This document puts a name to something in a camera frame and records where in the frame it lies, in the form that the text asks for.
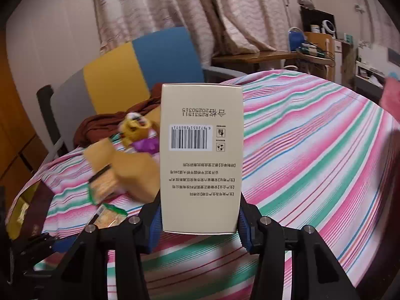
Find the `green snack packet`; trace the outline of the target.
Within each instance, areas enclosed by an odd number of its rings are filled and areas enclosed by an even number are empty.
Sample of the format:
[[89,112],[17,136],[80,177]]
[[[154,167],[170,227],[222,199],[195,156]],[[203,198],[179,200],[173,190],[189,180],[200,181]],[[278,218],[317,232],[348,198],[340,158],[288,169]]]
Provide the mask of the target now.
[[99,205],[111,195],[121,192],[120,183],[109,164],[91,176],[88,184],[89,199],[94,205]]
[[128,213],[126,210],[112,204],[103,203],[93,216],[92,224],[99,229],[111,228],[118,226],[127,216]]

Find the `purple foil packet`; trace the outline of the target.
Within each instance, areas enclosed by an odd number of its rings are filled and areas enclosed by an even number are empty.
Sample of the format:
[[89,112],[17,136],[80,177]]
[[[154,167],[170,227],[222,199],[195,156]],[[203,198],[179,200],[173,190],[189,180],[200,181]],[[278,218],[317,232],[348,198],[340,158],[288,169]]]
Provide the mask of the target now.
[[148,137],[132,143],[133,148],[137,153],[149,153],[155,155],[159,152],[159,138]]

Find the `beige barcode carton box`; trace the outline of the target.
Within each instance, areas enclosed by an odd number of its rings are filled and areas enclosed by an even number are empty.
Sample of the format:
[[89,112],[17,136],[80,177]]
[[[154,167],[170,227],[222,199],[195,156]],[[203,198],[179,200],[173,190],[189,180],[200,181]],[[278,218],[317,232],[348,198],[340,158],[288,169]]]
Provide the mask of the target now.
[[163,85],[159,151],[164,231],[235,233],[244,161],[242,88]]

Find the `striped bed sheet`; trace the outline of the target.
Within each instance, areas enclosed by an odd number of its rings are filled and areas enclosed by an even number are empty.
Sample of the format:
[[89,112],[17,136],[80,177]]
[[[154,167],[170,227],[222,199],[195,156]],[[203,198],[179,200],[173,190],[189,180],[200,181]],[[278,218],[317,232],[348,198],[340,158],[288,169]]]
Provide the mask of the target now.
[[[163,231],[151,254],[138,232],[147,204],[127,192],[89,197],[86,148],[52,158],[23,187],[54,193],[41,234],[1,226],[2,299],[361,299],[359,285],[399,218],[399,123],[373,101],[309,74],[270,70],[228,80],[243,90],[241,194],[258,207],[259,253],[233,234]],[[123,222],[92,224],[101,204]]]

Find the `dark red garment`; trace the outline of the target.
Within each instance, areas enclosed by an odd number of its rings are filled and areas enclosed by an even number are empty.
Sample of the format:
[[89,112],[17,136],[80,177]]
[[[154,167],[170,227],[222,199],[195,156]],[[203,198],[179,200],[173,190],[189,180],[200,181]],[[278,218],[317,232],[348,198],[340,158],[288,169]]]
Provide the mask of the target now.
[[149,99],[133,105],[126,111],[108,114],[97,114],[86,118],[76,129],[72,143],[75,148],[87,148],[89,145],[109,138],[119,132],[119,123],[124,120],[128,113],[139,113],[147,115],[161,104],[162,84],[157,83],[150,91]]

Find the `dark box beside bed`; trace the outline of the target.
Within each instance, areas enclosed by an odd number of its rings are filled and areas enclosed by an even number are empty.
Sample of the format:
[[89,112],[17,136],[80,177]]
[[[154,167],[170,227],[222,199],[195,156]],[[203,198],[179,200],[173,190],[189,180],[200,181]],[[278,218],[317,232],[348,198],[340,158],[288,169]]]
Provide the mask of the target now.
[[6,224],[12,241],[24,242],[41,234],[53,197],[54,193],[43,181],[22,192],[10,209]]

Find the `grey yellow blue chair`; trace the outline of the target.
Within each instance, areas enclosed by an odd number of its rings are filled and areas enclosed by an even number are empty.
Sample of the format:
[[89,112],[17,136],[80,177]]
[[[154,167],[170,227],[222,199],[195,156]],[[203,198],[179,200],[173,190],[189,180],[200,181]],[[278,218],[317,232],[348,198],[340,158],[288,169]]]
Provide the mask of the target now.
[[60,87],[37,91],[53,147],[49,157],[73,150],[73,138],[88,117],[125,111],[147,100],[157,83],[220,83],[243,72],[201,64],[187,29],[175,27],[141,36],[105,53]]

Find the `wooden desk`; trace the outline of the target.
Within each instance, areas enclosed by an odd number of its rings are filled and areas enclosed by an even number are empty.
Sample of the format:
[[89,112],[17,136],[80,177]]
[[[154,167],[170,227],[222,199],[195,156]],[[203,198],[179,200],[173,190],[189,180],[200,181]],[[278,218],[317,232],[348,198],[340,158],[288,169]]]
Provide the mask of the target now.
[[335,65],[335,62],[329,58],[305,55],[298,51],[261,51],[258,53],[238,55],[219,55],[212,58],[211,64],[215,67],[222,67],[249,74],[258,72],[260,67],[266,63],[277,65],[280,69],[282,67],[281,64],[286,60],[302,60],[310,62],[311,64],[331,67]]

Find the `pink pillow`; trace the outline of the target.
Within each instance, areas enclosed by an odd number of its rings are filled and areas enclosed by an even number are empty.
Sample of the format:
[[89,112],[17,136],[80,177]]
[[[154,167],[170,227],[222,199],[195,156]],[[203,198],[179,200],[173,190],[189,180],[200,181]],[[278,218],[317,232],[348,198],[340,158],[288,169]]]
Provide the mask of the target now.
[[386,78],[379,105],[400,122],[400,82],[396,78]]

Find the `blue jug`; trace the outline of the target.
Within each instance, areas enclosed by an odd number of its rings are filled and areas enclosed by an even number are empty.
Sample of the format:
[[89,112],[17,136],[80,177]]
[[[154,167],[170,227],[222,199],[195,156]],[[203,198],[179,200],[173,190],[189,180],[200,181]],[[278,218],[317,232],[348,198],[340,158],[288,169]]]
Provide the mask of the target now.
[[288,30],[289,50],[295,52],[305,42],[305,35],[298,27],[291,27]]

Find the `pink patterned curtain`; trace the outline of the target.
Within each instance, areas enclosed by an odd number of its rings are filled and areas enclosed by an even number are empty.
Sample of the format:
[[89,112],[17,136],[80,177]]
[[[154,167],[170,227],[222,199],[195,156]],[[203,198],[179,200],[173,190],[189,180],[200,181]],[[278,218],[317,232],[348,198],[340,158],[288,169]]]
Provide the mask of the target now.
[[209,65],[215,55],[288,49],[284,0],[93,0],[105,54],[128,41],[184,27]]

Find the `black shelf with items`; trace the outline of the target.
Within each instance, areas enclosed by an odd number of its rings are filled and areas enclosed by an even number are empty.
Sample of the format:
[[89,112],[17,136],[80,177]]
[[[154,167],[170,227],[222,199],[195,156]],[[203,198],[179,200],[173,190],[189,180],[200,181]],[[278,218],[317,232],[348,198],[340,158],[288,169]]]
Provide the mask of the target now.
[[336,38],[336,22],[334,15],[318,9],[300,7],[304,32],[323,33]]

